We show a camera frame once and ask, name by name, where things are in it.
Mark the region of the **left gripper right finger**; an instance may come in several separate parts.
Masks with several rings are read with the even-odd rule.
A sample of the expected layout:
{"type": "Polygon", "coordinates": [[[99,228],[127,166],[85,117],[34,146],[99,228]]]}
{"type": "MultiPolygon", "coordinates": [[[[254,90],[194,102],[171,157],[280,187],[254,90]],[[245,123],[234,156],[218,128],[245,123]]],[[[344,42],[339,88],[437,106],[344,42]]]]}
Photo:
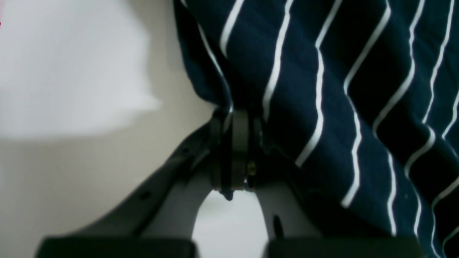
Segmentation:
{"type": "Polygon", "coordinates": [[[269,242],[265,258],[421,258],[414,238],[391,237],[320,190],[264,135],[259,117],[233,112],[233,189],[254,192],[269,242]]]}

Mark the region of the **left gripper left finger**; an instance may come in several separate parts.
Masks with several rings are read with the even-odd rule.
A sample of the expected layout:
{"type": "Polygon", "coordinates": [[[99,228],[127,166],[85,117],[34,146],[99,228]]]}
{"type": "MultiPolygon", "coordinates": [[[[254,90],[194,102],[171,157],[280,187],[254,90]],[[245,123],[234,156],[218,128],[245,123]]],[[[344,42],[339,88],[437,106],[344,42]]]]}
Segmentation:
{"type": "Polygon", "coordinates": [[[231,115],[216,110],[158,170],[95,222],[43,240],[38,258],[198,258],[192,240],[208,194],[231,200],[231,115]]]}

